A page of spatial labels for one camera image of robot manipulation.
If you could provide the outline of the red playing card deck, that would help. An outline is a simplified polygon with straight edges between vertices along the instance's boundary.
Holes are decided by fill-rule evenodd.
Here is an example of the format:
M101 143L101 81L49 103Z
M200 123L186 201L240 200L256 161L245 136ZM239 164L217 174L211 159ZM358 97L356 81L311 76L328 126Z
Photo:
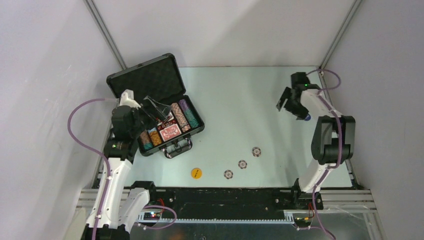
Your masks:
M172 124L169 126L164 127L163 129L159 130L159 134L164 142L170 141L171 139L174 139L182 134L182 131L178 124Z

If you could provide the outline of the black poker set case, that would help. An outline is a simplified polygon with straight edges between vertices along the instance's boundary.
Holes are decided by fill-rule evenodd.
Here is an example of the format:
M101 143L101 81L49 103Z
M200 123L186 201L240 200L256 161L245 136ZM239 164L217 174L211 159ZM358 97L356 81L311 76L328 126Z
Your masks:
M198 120L199 127L191 127L191 129L186 132L181 130L182 134L180 136L164 142L160 136L159 130L169 125L178 124L171 110L168 115L168 120L154 127L159 133L162 144L153 146L150 150L145 151L140 137L138 138L140 153L145 157L158 151L163 151L165 157L172 159L187 152L193 146L191 136L203 131L205 128L203 120L199 116L189 96L186 95L186 88L176 58L171 53L163 54L126 70L111 74L107 77L106 83L116 97L127 89L132 90L134 92L134 99L138 103L146 96L150 96L155 101L169 106L171 106L172 103L177 103L179 105L179 101L184 99L188 103L189 109Z

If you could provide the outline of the blue small blind button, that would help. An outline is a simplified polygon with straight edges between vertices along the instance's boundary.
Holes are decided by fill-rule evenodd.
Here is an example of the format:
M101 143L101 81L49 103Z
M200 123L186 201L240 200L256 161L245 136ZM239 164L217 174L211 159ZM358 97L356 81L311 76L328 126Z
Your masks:
M304 121L310 121L311 119L312 119L311 115L310 115L310 114L308 114L308 115L305 117Z

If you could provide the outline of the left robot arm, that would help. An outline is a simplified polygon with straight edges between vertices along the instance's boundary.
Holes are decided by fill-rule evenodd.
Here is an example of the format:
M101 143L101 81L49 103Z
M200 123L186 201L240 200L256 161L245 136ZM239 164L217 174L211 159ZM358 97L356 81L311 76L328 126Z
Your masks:
M98 154L104 160L95 203L89 214L82 239L128 240L141 210L150 202L150 191L135 187L129 199L121 203L126 179L139 149L138 138L158 121L166 122L171 106L145 97L141 103L122 96L112 110L110 136Z

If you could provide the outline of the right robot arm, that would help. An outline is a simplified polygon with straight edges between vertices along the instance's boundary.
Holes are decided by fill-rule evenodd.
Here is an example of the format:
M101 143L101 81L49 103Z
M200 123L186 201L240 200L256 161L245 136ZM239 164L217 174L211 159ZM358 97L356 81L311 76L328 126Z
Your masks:
M327 176L353 156L356 120L344 115L325 98L324 89L311 83L306 72L290 76L276 108L294 115L297 120L316 121L311 140L312 162L293 186L296 193L315 196Z

